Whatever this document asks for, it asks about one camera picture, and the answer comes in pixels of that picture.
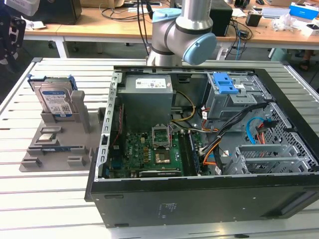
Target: red cable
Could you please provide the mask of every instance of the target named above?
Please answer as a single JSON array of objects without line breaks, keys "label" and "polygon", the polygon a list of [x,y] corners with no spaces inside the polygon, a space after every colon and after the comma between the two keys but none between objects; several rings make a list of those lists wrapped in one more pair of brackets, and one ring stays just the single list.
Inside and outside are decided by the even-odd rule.
[{"label": "red cable", "polygon": [[120,122],[120,126],[119,126],[119,132],[118,134],[116,135],[116,138],[114,139],[113,143],[111,146],[113,146],[116,142],[116,140],[118,139],[118,137],[120,136],[120,132],[121,132],[121,129],[122,129],[122,122],[121,122],[121,115],[122,115],[122,107],[120,107],[120,115],[119,115],[119,122]]}]

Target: computer tower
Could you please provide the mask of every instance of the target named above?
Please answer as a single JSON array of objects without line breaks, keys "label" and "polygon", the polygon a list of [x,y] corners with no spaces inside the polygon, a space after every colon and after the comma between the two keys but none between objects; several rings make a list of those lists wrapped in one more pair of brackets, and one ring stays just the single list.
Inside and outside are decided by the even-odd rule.
[{"label": "computer tower", "polygon": [[80,0],[41,0],[34,16],[23,17],[31,21],[74,25],[82,12]]},{"label": "computer tower", "polygon": [[224,0],[213,0],[210,18],[213,20],[212,33],[216,36],[226,36],[233,9]]},{"label": "computer tower", "polygon": [[115,66],[110,84],[86,190],[107,228],[285,219],[319,199],[319,137],[266,70]]}]

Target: power supply label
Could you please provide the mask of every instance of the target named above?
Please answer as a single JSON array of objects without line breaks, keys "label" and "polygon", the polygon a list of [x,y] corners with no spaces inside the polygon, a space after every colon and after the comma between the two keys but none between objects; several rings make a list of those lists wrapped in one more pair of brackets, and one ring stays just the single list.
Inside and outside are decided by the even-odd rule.
[{"label": "power supply label", "polygon": [[60,117],[72,116],[72,111],[68,102],[65,101],[64,91],[43,91],[43,98],[51,113]]},{"label": "power supply label", "polygon": [[165,79],[142,78],[136,79],[135,87],[136,89],[165,89],[166,82]]}]

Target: wooden desk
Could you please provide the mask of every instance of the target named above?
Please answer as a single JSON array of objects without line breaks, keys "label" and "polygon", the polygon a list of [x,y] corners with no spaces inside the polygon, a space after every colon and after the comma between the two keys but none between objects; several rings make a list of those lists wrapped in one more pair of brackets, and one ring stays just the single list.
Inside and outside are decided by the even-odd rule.
[{"label": "wooden desk", "polygon": [[[112,17],[127,17],[134,16],[136,13],[123,12],[114,14]],[[152,38],[152,23],[148,15],[145,15],[146,31],[148,38]],[[143,23],[141,22],[142,31],[144,34]],[[76,25],[61,25],[57,31],[58,36],[64,36],[70,39],[70,36],[82,37],[106,37],[116,39],[116,42],[141,43],[141,35],[137,21],[134,22],[118,22],[103,17],[98,8],[82,8],[82,14]],[[218,37],[218,41],[233,41],[235,32],[226,37]]]},{"label": "wooden desk", "polygon": [[[255,0],[251,0],[246,11],[253,5],[258,7],[274,7],[258,5]],[[136,13],[123,12],[114,14],[113,17],[127,17],[136,15]],[[146,30],[148,39],[152,39],[152,24],[148,15],[145,16]],[[246,18],[236,18],[242,24],[245,24]],[[250,27],[253,31],[253,37],[247,42],[248,47],[262,48],[287,48],[287,49],[312,49],[319,50],[318,36],[303,36],[300,31],[274,31],[270,19],[261,19],[258,27]],[[87,41],[87,42],[123,42],[123,43],[142,43],[138,23],[118,22],[103,17],[98,8],[82,8],[82,14],[76,25],[56,25],[50,24],[47,29],[27,31],[25,39],[30,40],[53,40],[56,42],[60,57],[68,57],[68,51],[65,45],[66,41]],[[222,52],[231,46],[236,39],[235,30],[229,27],[225,37],[217,37]]]},{"label": "wooden desk", "polygon": [[[270,6],[267,4],[266,1],[265,5],[258,5],[255,3],[255,0],[251,0],[249,6],[246,10],[251,10],[252,6],[257,7],[279,7],[279,6]],[[236,18],[236,20],[244,25],[246,18]],[[249,27],[253,31],[253,37],[247,43],[247,46],[253,47],[253,43],[261,43],[261,44],[280,44],[280,45],[287,45],[286,48],[291,49],[300,49],[295,45],[307,45],[308,48],[312,49],[313,46],[319,46],[319,37],[318,36],[310,36],[306,37],[301,34],[301,31],[294,29],[293,32],[289,30],[284,31],[274,31],[272,27],[272,20],[271,19],[260,19],[259,25],[257,27]]]}]

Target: metal workbench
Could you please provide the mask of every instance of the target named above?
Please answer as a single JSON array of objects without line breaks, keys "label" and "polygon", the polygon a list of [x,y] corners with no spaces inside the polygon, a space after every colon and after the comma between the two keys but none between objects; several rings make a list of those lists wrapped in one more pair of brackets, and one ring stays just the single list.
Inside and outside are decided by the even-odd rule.
[{"label": "metal workbench", "polygon": [[[144,65],[144,60],[42,59],[31,63],[0,106],[0,238],[185,239],[319,238],[319,202],[287,220],[268,220],[106,229],[94,203],[84,201],[88,171],[21,173],[19,164],[41,121],[41,105],[25,80],[28,73],[73,75],[90,111],[106,105],[113,65]],[[289,66],[278,62],[208,61],[205,66],[263,68],[319,134],[319,96]],[[208,203],[218,202],[207,199]]]}]

